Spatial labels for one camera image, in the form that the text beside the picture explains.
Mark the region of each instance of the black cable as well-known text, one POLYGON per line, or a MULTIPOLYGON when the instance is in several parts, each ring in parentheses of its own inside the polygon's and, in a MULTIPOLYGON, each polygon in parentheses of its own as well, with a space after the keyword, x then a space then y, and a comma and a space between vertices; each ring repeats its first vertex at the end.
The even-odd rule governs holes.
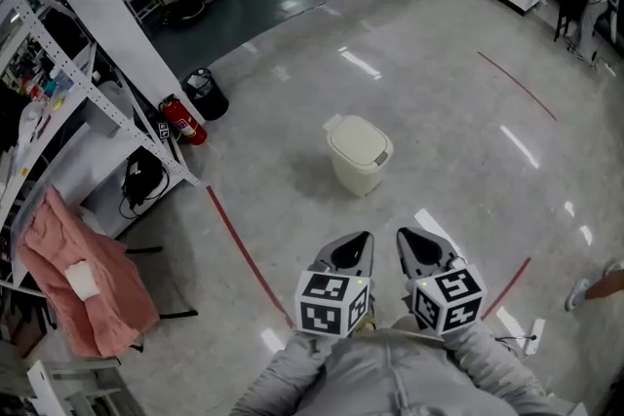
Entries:
POLYGON ((163 167, 163 164, 160 165, 160 168, 163 169, 163 173, 167 176, 167 183, 165 184, 165 187, 160 192, 160 194, 158 194, 156 196, 152 196, 151 198, 145 198, 144 199, 145 202, 149 201, 149 200, 158 200, 158 199, 160 199, 160 197, 165 194, 165 191, 167 191, 167 188, 169 188, 169 183, 171 181, 171 178, 169 177, 169 172, 167 171, 167 169, 165 169, 165 167, 163 167))
MULTIPOLYGON (((162 198, 162 196, 165 194, 165 192, 167 191, 167 189, 169 188, 169 184, 171 183, 171 177, 169 176, 169 172, 167 171, 167 169, 165 169, 165 167, 163 167, 162 164, 161 164, 160 168, 163 170, 163 173, 167 177, 167 182, 165 183, 165 187, 156 196, 152 196, 151 198, 145 198, 143 200, 144 202, 151 201, 151 200, 156 200, 156 201, 160 200, 162 198)), ((121 206, 124 204, 124 202, 127 199, 128 199, 128 197, 126 195, 124 195, 124 197, 121 199, 121 203, 119 204, 119 207, 117 208, 117 210, 119 211, 119 214, 122 217, 124 217, 126 220, 137 220, 140 216, 142 216, 142 213, 136 213, 133 208, 130 208, 131 212, 135 216, 134 217, 129 217, 127 215, 124 215, 124 213, 121 211, 121 206)))
POLYGON ((126 215, 124 215, 121 211, 121 205, 124 204, 124 202, 128 199, 128 197, 126 195, 123 196, 123 198, 121 199, 121 203, 119 204, 119 207, 117 208, 117 211, 119 211, 119 214, 124 217, 126 220, 135 220, 138 218, 138 215, 135 213, 134 210, 132 210, 133 213, 135 213, 135 217, 127 217, 126 215))
POLYGON ((505 346, 505 348, 507 349, 507 351, 510 354, 512 354, 516 359, 522 360, 521 359, 521 353, 518 350, 514 349, 511 345, 509 345, 505 340, 500 340, 499 338, 494 338, 494 340, 497 343, 503 344, 505 346))

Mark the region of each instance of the white box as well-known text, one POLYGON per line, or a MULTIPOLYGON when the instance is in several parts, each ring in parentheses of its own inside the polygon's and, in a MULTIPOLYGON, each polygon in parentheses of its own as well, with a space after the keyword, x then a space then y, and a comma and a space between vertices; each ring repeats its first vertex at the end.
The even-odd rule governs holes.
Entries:
POLYGON ((414 281, 411 310, 442 335, 475 322, 486 293, 477 267, 469 265, 414 281))
POLYGON ((336 115, 325 129, 336 177, 354 195, 366 196, 387 171, 394 151, 392 141, 358 116, 336 115))
POLYGON ((371 279, 303 271, 294 297, 296 328, 345 338, 369 309, 371 279))

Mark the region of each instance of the red tape line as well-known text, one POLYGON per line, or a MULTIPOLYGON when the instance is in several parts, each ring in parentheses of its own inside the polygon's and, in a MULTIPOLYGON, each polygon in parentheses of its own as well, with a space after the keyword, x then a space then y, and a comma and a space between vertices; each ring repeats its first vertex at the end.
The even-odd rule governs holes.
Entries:
POLYGON ((521 84, 518 80, 516 80, 514 77, 512 77, 509 73, 507 73, 507 71, 505 71, 504 68, 502 68, 501 66, 499 66, 498 64, 496 64, 494 61, 492 61, 489 57, 487 57, 486 55, 480 53, 479 51, 477 51, 477 54, 479 56, 481 56, 483 59, 485 59, 486 61, 488 61, 490 64, 493 64, 494 66, 496 66, 500 71, 502 71, 505 75, 507 75, 509 78, 511 78, 514 82, 516 82, 516 84, 518 84, 520 86, 520 88, 525 91, 528 95, 530 95, 533 100, 535 102, 537 102, 537 104, 539 104, 542 108, 544 108, 544 111, 546 111, 546 113, 548 113, 553 120, 555 120, 555 122, 557 122, 557 117, 555 115, 553 115, 553 113, 551 112, 550 109, 548 109, 541 100, 539 100, 537 97, 535 97, 535 94, 532 93, 529 89, 527 89, 523 84, 521 84))
POLYGON ((498 304, 500 304, 502 299, 505 298, 505 295, 509 293, 509 290, 516 283, 516 281, 520 278, 520 276, 523 274, 523 272, 525 271, 529 263, 530 263, 530 257, 525 260, 525 263, 523 263, 523 265, 520 266, 520 269, 518 269, 518 272, 512 278, 509 284, 505 286, 505 288, 500 292, 500 294, 496 297, 496 299, 492 302, 492 304, 487 308, 486 313, 481 316, 482 321, 485 321, 486 318, 491 314, 491 312, 498 307, 498 304))
POLYGON ((266 281, 266 279, 264 278, 264 276, 262 276, 262 273, 257 268, 257 265, 255 265, 255 262, 252 259, 252 256, 250 255, 250 253, 245 248, 245 245, 243 244, 243 241, 241 240, 241 238, 239 237, 238 233, 236 232, 236 229, 234 229, 234 226, 232 225, 232 222, 230 222, 230 219, 227 216, 227 213, 225 213, 225 210, 223 209, 223 206, 221 205, 221 203, 219 202, 218 198, 216 197, 215 191, 213 191, 213 188, 211 186, 208 186, 206 189, 207 189, 208 194, 210 195, 211 199, 213 200, 213 203, 214 203, 214 206, 216 207, 216 210, 218 211, 219 215, 221 215, 221 218, 223 219, 223 222, 225 223, 225 226, 227 227, 227 230, 230 232, 230 235, 232 236, 232 239, 236 243, 236 246, 238 247, 238 249, 241 250, 241 253, 243 254, 243 258, 245 258, 245 260, 247 261, 247 264, 252 269, 252 272, 255 274, 255 277, 257 278, 257 280, 259 281, 260 285, 262 286, 262 289, 264 289, 264 292, 268 295, 269 299, 271 300, 271 302, 273 302, 273 305, 275 305, 277 310, 279 310, 282 314, 284 314, 284 318, 286 319, 287 325, 290 328, 293 328, 294 327, 293 320, 289 316, 289 313, 286 312, 286 309, 284 308, 284 306, 280 303, 280 300, 275 295, 275 293, 271 289, 271 286, 269 286, 269 284, 266 281))

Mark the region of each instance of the white shelf frame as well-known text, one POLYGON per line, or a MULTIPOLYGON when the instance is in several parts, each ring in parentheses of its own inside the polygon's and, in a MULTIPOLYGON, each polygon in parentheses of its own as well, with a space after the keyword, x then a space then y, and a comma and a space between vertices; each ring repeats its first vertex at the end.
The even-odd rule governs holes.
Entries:
POLYGON ((172 189, 174 189, 181 181, 179 175, 171 175, 167 173, 158 186, 150 193, 150 200, 145 200, 140 206, 135 207, 134 212, 130 210, 128 200, 121 191, 121 183, 125 176, 125 166, 120 166, 113 171, 82 203, 82 207, 89 210, 94 216, 101 228, 102 233, 109 238, 118 237, 134 220, 146 213, 158 200, 165 197, 172 189), (167 187, 167 175, 169 176, 169 185, 167 187))
MULTIPOLYGON (((167 149, 163 146, 160 140, 154 140, 153 137, 150 137, 149 135, 142 132, 135 125, 133 119, 129 119, 128 117, 126 117, 101 91, 98 90, 98 88, 96 88, 95 85, 93 85, 91 81, 91 75, 93 71, 93 62, 96 56, 95 44, 90 47, 88 68, 86 72, 83 72, 78 67, 76 62, 72 61, 67 56, 67 54, 62 50, 59 44, 57 44, 54 38, 48 33, 48 31, 43 26, 43 23, 39 20, 37 14, 32 11, 30 5, 26 0, 4 0, 4 2, 9 2, 13 10, 15 10, 15 12, 19 14, 19 18, 22 22, 22 27, 19 29, 19 33, 14 36, 14 38, 16 38, 19 34, 19 38, 16 40, 15 44, 13 44, 13 40, 9 42, 11 49, 16 46, 15 50, 10 55, 7 52, 7 55, 5 56, 5 51, 0 54, 0 71, 4 71, 4 68, 9 63, 21 43, 23 43, 27 36, 30 35, 39 42, 43 50, 46 51, 48 57, 55 63, 55 65, 60 70, 62 70, 73 81, 74 85, 68 93, 68 97, 65 100, 62 108, 51 115, 50 122, 44 129, 43 133, 31 143, 22 164, 15 167, 15 175, 13 179, 11 179, 11 181, 9 182, 9 185, 7 186, 7 189, 2 196, 2 199, 0 199, 1 225, 4 225, 9 211, 14 205, 17 195, 20 192, 21 186, 25 182, 30 170, 43 153, 43 150, 50 143, 55 134, 65 123, 65 121, 71 116, 73 111, 75 111, 75 109, 80 105, 81 102, 83 102, 85 98, 93 102, 122 129, 118 132, 124 133, 125 136, 128 136, 129 134, 132 140, 136 142, 136 148, 142 146, 147 151, 152 153, 156 158, 158 158, 162 162, 162 164, 165 165, 165 168, 169 171, 171 177, 180 177, 181 179, 184 179, 195 186, 203 185, 200 179, 197 178, 193 173, 191 173, 186 164, 179 163, 174 159, 173 155, 169 151, 167 151, 167 149), (2 61, 5 58, 7 58, 7 60, 3 66, 2 61)), ((51 3, 49 3, 49 5, 51 5, 51 7, 53 8, 58 7, 58 5, 56 4, 56 1, 51 1, 51 3)), ((122 82, 123 85, 126 85, 125 80, 122 79, 122 82)), ((139 112, 138 114, 143 123, 146 125, 147 129, 150 131, 150 134, 155 133, 153 132, 151 125, 147 123, 146 118, 144 117, 142 112, 139 112)), ((24 217, 24 213, 19 213, 19 216, 16 217, 16 219, 21 217, 24 217)), ((13 251, 12 254, 13 260, 17 261, 16 253, 13 251)), ((24 292, 30 292, 30 294, 38 294, 36 291, 27 290, 19 287, 21 279, 25 275, 16 276, 15 272, 13 274, 14 282, 12 284, 0 281, 0 285, 4 285, 6 287, 21 290, 24 292)))
MULTIPOLYGON (((47 13, 50 9, 50 6, 42 6, 40 7, 35 15, 37 17, 42 16, 44 13, 47 13)), ((7 18, 10 13, 13 13, 13 5, 8 0, 0 0, 0 22, 7 18)), ((9 41, 5 44, 0 51, 0 75, 2 75, 11 62, 11 59, 18 52, 23 43, 28 39, 30 35, 30 27, 24 24, 18 26, 14 33, 9 36, 9 41)))

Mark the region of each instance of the sneaker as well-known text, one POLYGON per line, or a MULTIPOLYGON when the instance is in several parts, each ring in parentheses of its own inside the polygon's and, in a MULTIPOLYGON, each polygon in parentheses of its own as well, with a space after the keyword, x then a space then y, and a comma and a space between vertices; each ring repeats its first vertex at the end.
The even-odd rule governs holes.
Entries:
POLYGON ((615 271, 624 271, 624 260, 618 260, 617 262, 611 262, 604 267, 603 276, 615 271))
POLYGON ((570 294, 567 296, 567 300, 565 301, 565 309, 570 312, 576 309, 582 302, 585 295, 585 291, 587 291, 590 287, 588 279, 579 280, 575 285, 570 294))

